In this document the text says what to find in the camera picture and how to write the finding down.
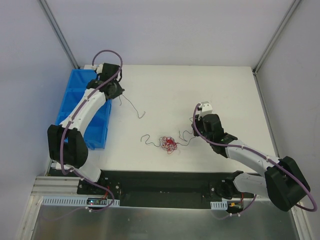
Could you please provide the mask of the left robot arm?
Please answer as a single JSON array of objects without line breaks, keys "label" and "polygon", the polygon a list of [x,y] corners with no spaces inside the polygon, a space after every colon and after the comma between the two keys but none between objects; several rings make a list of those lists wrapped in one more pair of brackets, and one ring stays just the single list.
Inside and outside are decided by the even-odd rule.
[{"label": "left robot arm", "polygon": [[105,191],[106,183],[101,179],[102,171],[88,158],[90,151],[85,132],[96,115],[106,104],[125,91],[121,87],[122,65],[102,63],[93,65],[95,78],[90,80],[79,102],[59,124],[47,129],[49,157],[60,164],[61,171],[75,171],[81,178],[89,180],[88,188],[99,195]]}]

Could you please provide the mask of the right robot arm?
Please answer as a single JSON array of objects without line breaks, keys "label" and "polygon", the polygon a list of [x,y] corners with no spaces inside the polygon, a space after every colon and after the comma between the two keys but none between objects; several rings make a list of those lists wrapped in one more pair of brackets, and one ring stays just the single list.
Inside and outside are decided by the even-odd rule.
[{"label": "right robot arm", "polygon": [[293,158],[268,156],[247,146],[224,131],[217,114],[194,113],[191,126],[194,135],[207,142],[216,154],[235,160],[257,173],[235,171],[215,188],[218,196],[230,200],[241,193],[250,193],[268,198],[284,212],[298,207],[304,197],[309,197],[313,205],[310,211],[317,210],[311,188]]}]

